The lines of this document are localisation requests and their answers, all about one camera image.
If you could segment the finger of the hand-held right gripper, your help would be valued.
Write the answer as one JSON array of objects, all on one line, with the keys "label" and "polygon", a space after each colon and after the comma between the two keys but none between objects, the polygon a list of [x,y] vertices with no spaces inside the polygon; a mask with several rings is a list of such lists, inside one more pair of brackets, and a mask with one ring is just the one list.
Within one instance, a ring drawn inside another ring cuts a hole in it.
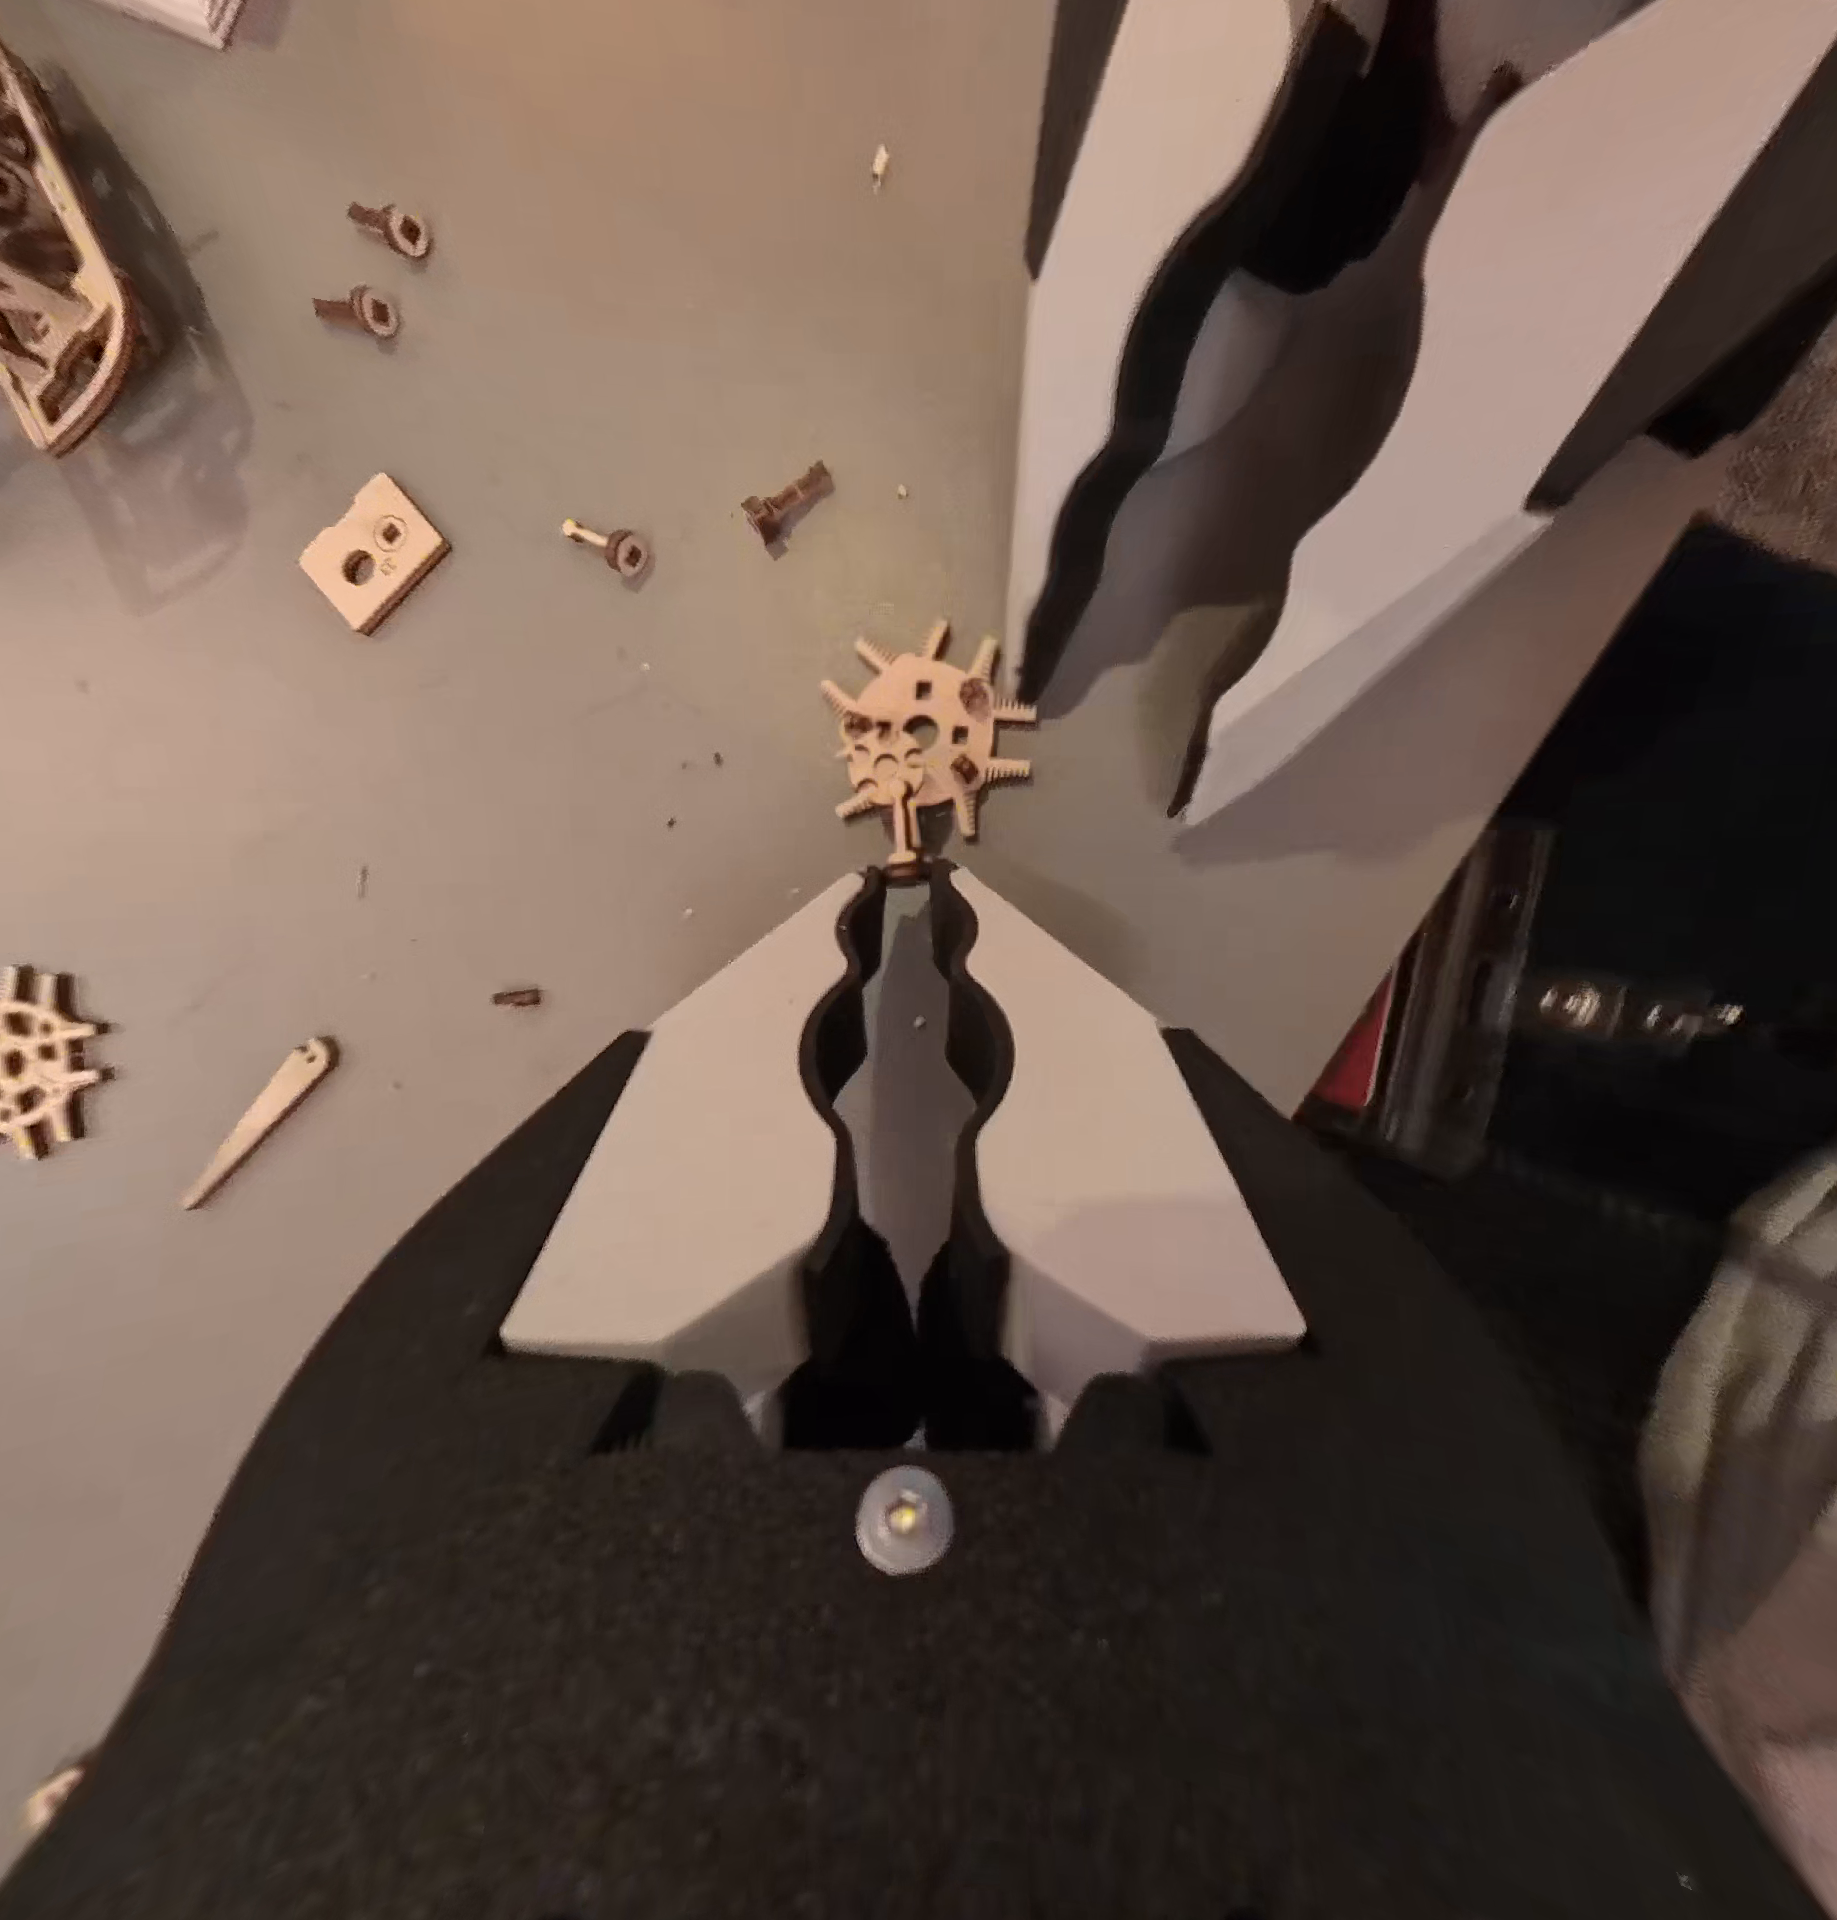
[{"label": "finger of the hand-held right gripper", "polygon": [[1283,0],[1057,14],[1025,230],[1014,682],[1052,682],[1052,645],[1032,645],[1032,624],[1057,584],[1057,523],[1081,473],[1109,446],[1134,318],[1196,217],[1243,184],[1283,77]]},{"label": "finger of the hand-held right gripper", "polygon": [[1427,250],[1408,400],[1299,538],[1181,826],[1289,762],[1552,528],[1536,482],[1834,49],[1837,0],[1636,9],[1485,120]]}]

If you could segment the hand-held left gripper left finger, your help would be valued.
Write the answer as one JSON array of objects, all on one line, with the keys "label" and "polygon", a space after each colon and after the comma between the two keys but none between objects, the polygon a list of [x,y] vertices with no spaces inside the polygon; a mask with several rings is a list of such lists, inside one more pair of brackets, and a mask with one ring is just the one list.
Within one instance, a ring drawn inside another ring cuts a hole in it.
[{"label": "hand-held left gripper left finger", "polygon": [[848,875],[645,1038],[503,1350],[767,1398],[787,1445],[902,1445],[921,1350],[839,1099],[865,1061],[883,875]]}]

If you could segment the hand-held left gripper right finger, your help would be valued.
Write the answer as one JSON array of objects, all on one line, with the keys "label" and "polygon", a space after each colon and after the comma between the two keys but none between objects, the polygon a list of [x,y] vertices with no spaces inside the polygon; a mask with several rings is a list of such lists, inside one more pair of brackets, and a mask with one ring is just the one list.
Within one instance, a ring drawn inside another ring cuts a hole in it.
[{"label": "hand-held left gripper right finger", "polygon": [[950,859],[926,934],[973,1099],[917,1301],[926,1445],[1045,1445],[1104,1376],[1299,1350],[1172,1032]]}]

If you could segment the wooden spiked gear disc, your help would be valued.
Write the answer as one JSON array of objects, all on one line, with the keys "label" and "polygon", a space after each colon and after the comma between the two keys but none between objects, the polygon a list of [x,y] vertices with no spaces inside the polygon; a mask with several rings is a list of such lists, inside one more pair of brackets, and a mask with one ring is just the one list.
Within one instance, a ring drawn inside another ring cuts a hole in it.
[{"label": "wooden spiked gear disc", "polygon": [[853,639],[853,663],[865,668],[862,690],[818,682],[848,776],[839,815],[883,815],[878,779],[902,776],[921,815],[950,814],[960,843],[978,843],[986,788],[1032,779],[1032,760],[1002,750],[1002,734],[1038,730],[1038,707],[1002,690],[1002,639],[982,639],[960,668],[950,621],[940,621],[902,652]]}]

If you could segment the grey desk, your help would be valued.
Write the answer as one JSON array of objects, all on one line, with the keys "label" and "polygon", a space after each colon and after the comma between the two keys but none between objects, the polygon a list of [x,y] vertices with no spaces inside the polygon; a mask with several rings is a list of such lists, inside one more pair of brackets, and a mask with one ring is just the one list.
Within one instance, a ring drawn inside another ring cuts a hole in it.
[{"label": "grey desk", "polygon": [[[0,963],[81,973],[118,1065],[83,1147],[0,1147],[0,1869],[403,1224],[865,856],[812,672],[1002,614],[1052,21],[290,9],[199,54],[0,9],[167,276],[81,456],[0,406]],[[396,340],[315,324],[349,286]],[[812,463],[767,559],[742,505]],[[379,473],[451,559],[349,639],[299,559]],[[180,1211],[310,1038],[338,1065]]]}]

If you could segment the dark wooden peg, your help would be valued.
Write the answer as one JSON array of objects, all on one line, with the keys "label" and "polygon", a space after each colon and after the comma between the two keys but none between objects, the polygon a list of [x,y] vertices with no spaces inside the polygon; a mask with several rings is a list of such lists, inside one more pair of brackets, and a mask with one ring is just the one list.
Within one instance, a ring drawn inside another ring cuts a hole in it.
[{"label": "dark wooden peg", "polygon": [[812,463],[784,490],[755,490],[742,523],[759,534],[767,559],[787,551],[787,534],[839,490],[829,464]]}]

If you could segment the dark blue jeans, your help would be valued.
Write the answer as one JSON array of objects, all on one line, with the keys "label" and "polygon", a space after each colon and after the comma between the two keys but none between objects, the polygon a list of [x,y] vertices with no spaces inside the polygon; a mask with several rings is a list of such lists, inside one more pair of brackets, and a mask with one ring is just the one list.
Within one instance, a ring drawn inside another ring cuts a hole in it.
[{"label": "dark blue jeans", "polygon": [[1697,523],[1299,1111],[1600,1506],[1721,1224],[1837,1141],[1837,573]]}]

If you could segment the pointed wooden stick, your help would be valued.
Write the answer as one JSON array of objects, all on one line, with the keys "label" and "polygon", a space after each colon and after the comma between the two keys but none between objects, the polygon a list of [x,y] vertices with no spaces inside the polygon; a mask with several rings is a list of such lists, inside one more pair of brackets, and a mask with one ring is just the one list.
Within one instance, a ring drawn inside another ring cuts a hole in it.
[{"label": "pointed wooden stick", "polygon": [[269,1141],[288,1116],[306,1111],[306,1099],[338,1065],[332,1038],[299,1041],[279,1074],[259,1087],[259,1099],[236,1116],[236,1126],[221,1141],[205,1169],[190,1184],[180,1211],[199,1211]]}]

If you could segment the openwork wooden gear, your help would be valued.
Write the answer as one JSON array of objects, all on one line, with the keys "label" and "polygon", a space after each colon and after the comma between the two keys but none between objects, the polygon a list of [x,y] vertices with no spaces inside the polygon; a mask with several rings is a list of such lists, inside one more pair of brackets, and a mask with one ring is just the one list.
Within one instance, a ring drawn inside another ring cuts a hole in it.
[{"label": "openwork wooden gear", "polygon": [[83,1141],[83,1099],[107,1087],[94,1050],[107,1022],[83,1020],[73,973],[0,967],[0,1147],[40,1162]]}]

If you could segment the square wooden plate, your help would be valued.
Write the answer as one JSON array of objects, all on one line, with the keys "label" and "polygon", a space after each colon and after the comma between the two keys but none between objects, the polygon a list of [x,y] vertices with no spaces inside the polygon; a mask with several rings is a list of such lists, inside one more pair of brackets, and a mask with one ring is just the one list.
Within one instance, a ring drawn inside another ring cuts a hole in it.
[{"label": "square wooden plate", "polygon": [[428,513],[379,473],[349,506],[306,548],[299,570],[349,639],[379,639],[442,559],[451,538]]}]

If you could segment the white shirt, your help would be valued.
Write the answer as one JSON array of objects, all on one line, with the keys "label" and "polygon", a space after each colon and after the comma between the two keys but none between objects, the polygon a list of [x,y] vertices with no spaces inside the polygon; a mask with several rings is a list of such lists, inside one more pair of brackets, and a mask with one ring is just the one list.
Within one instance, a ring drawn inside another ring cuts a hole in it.
[{"label": "white shirt", "polygon": [[1745,1199],[1644,1425],[1651,1623],[1837,1917],[1837,1147]]}]

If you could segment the instruction booklet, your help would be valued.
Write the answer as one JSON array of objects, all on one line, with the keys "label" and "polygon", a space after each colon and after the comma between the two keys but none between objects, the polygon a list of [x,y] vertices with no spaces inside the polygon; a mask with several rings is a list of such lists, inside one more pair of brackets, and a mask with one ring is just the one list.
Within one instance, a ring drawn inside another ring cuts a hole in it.
[{"label": "instruction booklet", "polygon": [[279,41],[290,0],[102,0],[107,14],[199,41],[211,54]]}]

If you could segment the wooden model vehicle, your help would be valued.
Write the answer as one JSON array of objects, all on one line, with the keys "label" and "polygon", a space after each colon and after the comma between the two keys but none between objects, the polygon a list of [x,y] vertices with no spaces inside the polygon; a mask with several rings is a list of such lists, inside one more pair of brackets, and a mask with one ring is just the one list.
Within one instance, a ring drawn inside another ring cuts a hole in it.
[{"label": "wooden model vehicle", "polygon": [[107,420],[135,355],[139,299],[37,73],[0,41],[0,393],[40,456],[64,456]]}]

